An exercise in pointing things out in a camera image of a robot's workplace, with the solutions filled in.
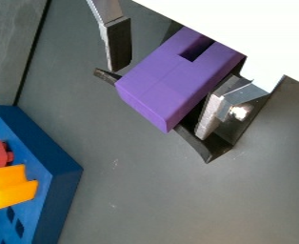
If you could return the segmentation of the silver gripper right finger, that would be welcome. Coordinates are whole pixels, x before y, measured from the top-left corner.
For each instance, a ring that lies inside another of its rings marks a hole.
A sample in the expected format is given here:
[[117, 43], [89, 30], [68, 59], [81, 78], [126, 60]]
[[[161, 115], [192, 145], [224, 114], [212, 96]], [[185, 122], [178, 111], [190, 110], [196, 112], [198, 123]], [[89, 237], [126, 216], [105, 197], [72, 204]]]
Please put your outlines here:
[[229, 75], [206, 98], [194, 135], [205, 140], [214, 133], [224, 140], [237, 140], [268, 97], [248, 79]]

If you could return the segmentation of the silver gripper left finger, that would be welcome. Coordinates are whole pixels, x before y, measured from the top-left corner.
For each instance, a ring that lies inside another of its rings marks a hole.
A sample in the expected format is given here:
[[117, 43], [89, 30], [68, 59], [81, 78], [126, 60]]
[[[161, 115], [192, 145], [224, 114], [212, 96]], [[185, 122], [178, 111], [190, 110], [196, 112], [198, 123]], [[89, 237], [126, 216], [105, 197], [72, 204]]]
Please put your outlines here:
[[108, 69], [118, 71], [132, 60], [130, 19], [122, 14], [120, 0], [86, 0], [104, 42]]

